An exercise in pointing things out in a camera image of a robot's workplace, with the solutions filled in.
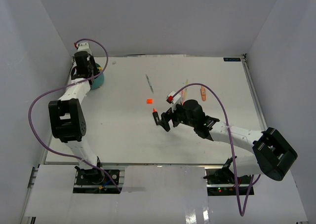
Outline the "black highlighter orange tip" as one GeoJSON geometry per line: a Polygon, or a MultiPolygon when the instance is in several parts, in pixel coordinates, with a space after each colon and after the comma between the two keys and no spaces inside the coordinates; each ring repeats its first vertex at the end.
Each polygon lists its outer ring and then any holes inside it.
{"type": "Polygon", "coordinates": [[[159,114],[157,112],[157,110],[155,108],[153,108],[153,118],[154,118],[154,121],[155,121],[155,124],[156,125],[159,125],[159,121],[160,121],[160,118],[159,118],[159,114]]]}

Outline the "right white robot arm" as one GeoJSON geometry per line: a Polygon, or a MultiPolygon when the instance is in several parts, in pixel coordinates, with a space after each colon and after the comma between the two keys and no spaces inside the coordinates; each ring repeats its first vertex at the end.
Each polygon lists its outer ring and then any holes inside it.
{"type": "Polygon", "coordinates": [[[275,128],[259,131],[229,127],[225,122],[206,115],[196,100],[172,104],[161,115],[153,112],[153,117],[156,125],[165,131],[183,124],[193,128],[203,139],[232,144],[250,152],[251,156],[234,155],[224,163],[220,175],[229,184],[249,175],[265,175],[282,181],[298,157],[294,148],[275,128]]]}

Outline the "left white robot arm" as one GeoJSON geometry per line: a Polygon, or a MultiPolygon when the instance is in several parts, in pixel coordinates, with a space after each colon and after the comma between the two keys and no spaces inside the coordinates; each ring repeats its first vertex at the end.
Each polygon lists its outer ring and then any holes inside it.
{"type": "Polygon", "coordinates": [[[65,93],[48,105],[50,125],[53,137],[59,139],[80,162],[80,169],[89,169],[87,178],[93,184],[99,184],[104,179],[104,171],[96,166],[98,157],[92,151],[85,138],[87,125],[81,108],[81,103],[91,90],[94,79],[92,76],[100,73],[90,50],[80,50],[75,53],[75,66],[71,70],[72,86],[65,93]]]}

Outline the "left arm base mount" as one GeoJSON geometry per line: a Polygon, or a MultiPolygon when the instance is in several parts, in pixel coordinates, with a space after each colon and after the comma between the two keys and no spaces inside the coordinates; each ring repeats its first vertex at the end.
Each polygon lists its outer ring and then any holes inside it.
{"type": "Polygon", "coordinates": [[[78,194],[120,194],[120,170],[105,170],[110,178],[98,169],[80,169],[75,166],[76,176],[73,193],[78,194]]]}

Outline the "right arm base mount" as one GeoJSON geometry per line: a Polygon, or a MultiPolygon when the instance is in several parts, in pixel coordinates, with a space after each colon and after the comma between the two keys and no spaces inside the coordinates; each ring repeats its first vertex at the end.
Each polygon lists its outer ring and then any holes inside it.
{"type": "MultiPolygon", "coordinates": [[[[229,168],[232,168],[233,159],[229,158],[223,166],[219,168],[205,168],[203,179],[207,183],[208,196],[235,196],[236,184],[234,174],[229,168]]],[[[245,175],[237,178],[237,184],[240,195],[246,195],[250,184],[250,175],[245,175]]]]}

